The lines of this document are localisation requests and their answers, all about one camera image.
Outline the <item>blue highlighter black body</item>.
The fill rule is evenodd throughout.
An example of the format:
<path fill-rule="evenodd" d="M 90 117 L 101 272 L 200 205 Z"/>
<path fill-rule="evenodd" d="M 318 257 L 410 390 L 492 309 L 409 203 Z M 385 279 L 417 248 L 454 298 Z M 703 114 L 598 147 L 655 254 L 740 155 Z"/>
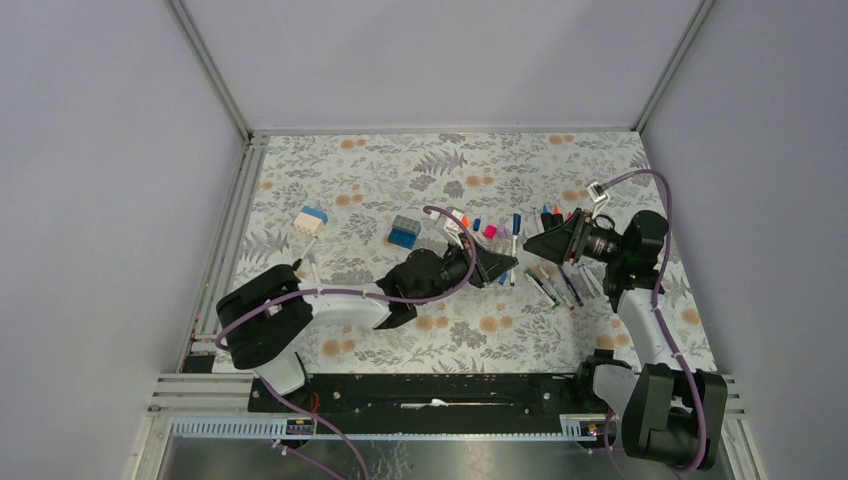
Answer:
<path fill-rule="evenodd" d="M 540 214 L 540 220 L 545 231 L 552 228 L 552 214 L 548 210 L 546 206 L 542 207 L 542 212 Z"/>

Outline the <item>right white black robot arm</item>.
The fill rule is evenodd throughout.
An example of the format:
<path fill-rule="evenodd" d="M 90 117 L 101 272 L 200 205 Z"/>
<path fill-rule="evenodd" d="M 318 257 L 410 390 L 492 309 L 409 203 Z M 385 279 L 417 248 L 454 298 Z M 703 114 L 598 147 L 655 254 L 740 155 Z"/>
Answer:
<path fill-rule="evenodd" d="M 723 377 L 688 365 L 662 315 L 660 257 L 669 223 L 659 213 L 637 212 L 626 229 L 600 226 L 591 213 L 543 213 L 542 230 L 523 248 L 559 266 L 587 257 L 605 266 L 603 294 L 625 324 L 641 364 L 638 373 L 609 352 L 580 366 L 575 402 L 597 412 L 605 405 L 620 418 L 625 453 L 685 471 L 715 463 L 728 389 Z"/>

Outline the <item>white blue acrylic marker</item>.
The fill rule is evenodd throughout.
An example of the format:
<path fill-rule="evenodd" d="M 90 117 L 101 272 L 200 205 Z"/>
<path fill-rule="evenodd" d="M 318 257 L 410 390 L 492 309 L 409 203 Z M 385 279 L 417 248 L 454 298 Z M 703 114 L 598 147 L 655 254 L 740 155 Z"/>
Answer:
<path fill-rule="evenodd" d="M 514 213 L 512 217 L 512 232 L 511 232 L 511 256 L 517 258 L 518 253 L 518 238 L 521 230 L 521 215 L 519 213 Z M 515 268 L 517 263 L 515 263 L 509 271 L 509 283 L 511 287 L 516 285 L 516 273 Z"/>

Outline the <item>blue white whiteboard marker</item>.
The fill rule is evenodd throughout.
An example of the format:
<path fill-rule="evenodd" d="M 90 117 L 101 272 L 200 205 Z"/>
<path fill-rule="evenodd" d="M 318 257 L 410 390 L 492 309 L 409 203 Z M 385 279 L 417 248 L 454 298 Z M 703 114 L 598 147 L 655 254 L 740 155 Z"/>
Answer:
<path fill-rule="evenodd" d="M 534 208 L 533 209 L 533 216 L 534 216 L 535 226 L 537 227 L 537 232 L 539 234 L 543 234 L 545 232 L 545 227 L 544 227 L 543 220 L 541 218 L 541 212 L 538 209 Z"/>

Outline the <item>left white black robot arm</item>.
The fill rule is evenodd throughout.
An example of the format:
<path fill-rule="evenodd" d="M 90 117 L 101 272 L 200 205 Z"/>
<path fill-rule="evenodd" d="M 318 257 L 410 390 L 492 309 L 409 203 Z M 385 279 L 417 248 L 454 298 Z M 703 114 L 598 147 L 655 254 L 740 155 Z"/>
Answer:
<path fill-rule="evenodd" d="M 441 301 L 464 285 L 483 288 L 516 267 L 514 256 L 456 245 L 439 255 L 412 251 L 383 278 L 363 286 L 302 282 L 292 265 L 271 267 L 225 295 L 216 305 L 219 348 L 238 370 L 251 370 L 272 387 L 288 411 L 309 401 L 310 385 L 296 337 L 310 326 L 356 325 L 395 329 L 415 319 L 417 308 Z"/>

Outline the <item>teal green gel pen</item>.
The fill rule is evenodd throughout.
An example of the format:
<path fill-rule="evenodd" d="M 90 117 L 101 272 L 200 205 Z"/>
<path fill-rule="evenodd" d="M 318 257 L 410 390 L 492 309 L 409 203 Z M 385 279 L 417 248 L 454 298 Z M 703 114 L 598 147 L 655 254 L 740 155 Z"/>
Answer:
<path fill-rule="evenodd" d="M 552 308 L 556 308 L 561 305 L 561 302 L 556 295 L 546 286 L 541 279 L 541 276 L 533 268 L 528 269 L 528 274 L 533 278 L 539 289 L 546 295 Z"/>

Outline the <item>purple gel pen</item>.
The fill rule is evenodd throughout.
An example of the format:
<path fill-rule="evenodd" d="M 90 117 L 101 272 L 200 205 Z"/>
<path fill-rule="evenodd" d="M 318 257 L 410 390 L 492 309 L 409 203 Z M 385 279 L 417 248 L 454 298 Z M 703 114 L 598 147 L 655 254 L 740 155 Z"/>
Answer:
<path fill-rule="evenodd" d="M 558 270 L 559 270 L 560 275 L 563 278 L 563 281 L 565 282 L 566 287 L 568 288 L 570 294 L 574 297 L 574 300 L 577 303 L 577 305 L 579 307 L 583 307 L 584 301 L 582 300 L 582 297 L 578 293 L 578 290 L 577 290 L 575 284 L 573 283 L 573 281 L 571 280 L 571 277 L 567 274 L 565 267 L 563 265 L 559 265 Z"/>

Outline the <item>thin white green pen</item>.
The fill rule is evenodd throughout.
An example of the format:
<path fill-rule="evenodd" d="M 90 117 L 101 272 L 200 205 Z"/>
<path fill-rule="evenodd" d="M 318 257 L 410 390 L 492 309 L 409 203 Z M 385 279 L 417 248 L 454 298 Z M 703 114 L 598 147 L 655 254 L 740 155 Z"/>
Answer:
<path fill-rule="evenodd" d="M 550 308 L 559 306 L 559 302 L 555 296 L 552 296 L 544 287 L 540 279 L 529 269 L 524 271 L 525 278 L 533 286 L 533 288 L 544 298 L 544 301 Z"/>

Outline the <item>white black cap marker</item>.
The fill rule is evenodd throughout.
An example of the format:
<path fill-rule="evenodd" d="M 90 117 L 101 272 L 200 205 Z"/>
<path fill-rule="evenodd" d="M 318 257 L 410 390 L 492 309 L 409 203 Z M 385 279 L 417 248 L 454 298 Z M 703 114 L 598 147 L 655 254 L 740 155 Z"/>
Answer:
<path fill-rule="evenodd" d="M 301 255 L 292 264 L 292 270 L 299 278 L 305 278 L 306 275 L 309 274 L 310 279 L 315 283 L 319 283 L 321 281 L 320 265 L 315 254 L 312 252 L 317 241 L 318 237 L 313 236 L 307 243 Z"/>

